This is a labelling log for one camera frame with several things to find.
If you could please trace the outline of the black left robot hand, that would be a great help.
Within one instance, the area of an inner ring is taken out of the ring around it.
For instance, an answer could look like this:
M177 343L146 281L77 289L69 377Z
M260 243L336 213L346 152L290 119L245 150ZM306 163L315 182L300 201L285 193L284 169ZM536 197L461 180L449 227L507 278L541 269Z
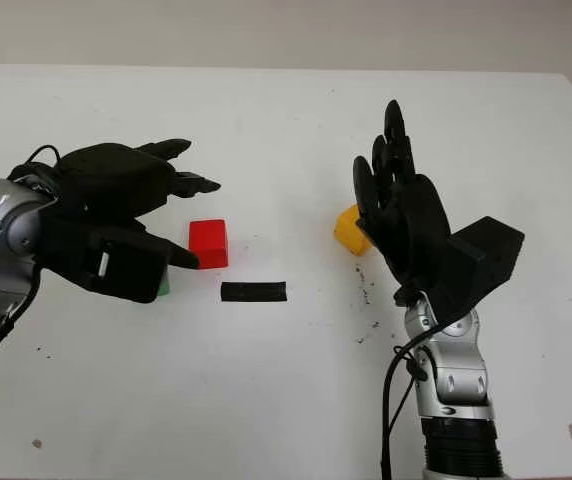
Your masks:
M90 270L102 255L108 255L110 267L143 261L197 268L194 254L148 233L139 220L171 196L192 198L220 189L214 180L173 166L190 145L185 139L139 147L100 143L58 155L52 166L34 158L16 166L10 179L50 199L39 212L39 262L60 274Z

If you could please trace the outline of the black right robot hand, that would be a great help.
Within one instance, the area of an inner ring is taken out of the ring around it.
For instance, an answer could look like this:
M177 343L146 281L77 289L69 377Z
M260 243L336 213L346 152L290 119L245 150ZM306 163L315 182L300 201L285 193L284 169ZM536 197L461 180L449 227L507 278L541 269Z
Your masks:
M383 133L373 142L371 159L355 158L353 183L356 225L398 282L395 303L411 305L435 284L451 230L434 184L415 169L397 101L385 109Z

